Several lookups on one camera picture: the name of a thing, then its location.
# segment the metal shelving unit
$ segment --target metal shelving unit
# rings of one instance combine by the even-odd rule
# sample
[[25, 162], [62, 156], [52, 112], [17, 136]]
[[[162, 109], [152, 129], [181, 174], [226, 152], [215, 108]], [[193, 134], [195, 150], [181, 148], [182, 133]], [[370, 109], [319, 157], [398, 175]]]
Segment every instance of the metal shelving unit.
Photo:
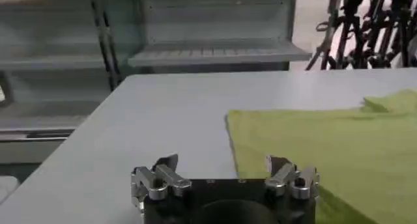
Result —
[[0, 5], [0, 16], [0, 142], [74, 130], [110, 93], [91, 0]]
[[[119, 63], [133, 67], [256, 66], [310, 58], [310, 53], [291, 42], [295, 1], [108, 0], [105, 9]], [[115, 12], [129, 4], [132, 9]], [[135, 19], [121, 18], [132, 14]], [[130, 55], [119, 55], [120, 47]]]

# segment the shelf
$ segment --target shelf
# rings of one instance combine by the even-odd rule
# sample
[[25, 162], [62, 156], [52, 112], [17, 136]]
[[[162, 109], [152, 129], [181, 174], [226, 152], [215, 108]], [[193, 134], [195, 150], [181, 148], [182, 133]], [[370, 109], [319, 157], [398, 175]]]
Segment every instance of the shelf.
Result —
[[98, 44], [0, 46], [0, 70], [103, 68]]
[[290, 41], [274, 39], [219, 40], [152, 44], [129, 59], [131, 66], [279, 63], [306, 61], [311, 54]]
[[0, 132], [75, 130], [100, 102], [37, 102], [0, 108]]

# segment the white table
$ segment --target white table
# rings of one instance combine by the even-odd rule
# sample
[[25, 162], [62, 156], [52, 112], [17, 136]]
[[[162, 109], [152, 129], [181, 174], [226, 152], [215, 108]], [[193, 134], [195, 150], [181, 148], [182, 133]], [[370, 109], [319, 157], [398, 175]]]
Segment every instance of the white table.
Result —
[[179, 154], [179, 174], [236, 177], [230, 109], [335, 109], [417, 89], [417, 70], [129, 77], [0, 206], [2, 224], [128, 224], [130, 171]]

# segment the green towel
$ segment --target green towel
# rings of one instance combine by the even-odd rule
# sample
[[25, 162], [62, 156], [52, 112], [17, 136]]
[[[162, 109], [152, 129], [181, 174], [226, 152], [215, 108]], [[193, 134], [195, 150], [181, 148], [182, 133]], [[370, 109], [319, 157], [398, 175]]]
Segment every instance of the green towel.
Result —
[[321, 174], [317, 223], [417, 223], [417, 93], [329, 111], [230, 111], [241, 178], [268, 176], [265, 156]]

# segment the green cloth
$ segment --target green cloth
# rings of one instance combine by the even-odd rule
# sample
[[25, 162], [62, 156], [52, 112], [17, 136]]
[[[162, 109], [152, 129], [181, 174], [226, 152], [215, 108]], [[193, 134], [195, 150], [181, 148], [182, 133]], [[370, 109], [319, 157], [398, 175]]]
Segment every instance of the green cloth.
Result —
[[417, 223], [417, 93], [330, 111], [230, 111], [238, 175], [268, 176], [265, 156], [314, 165], [317, 223]]

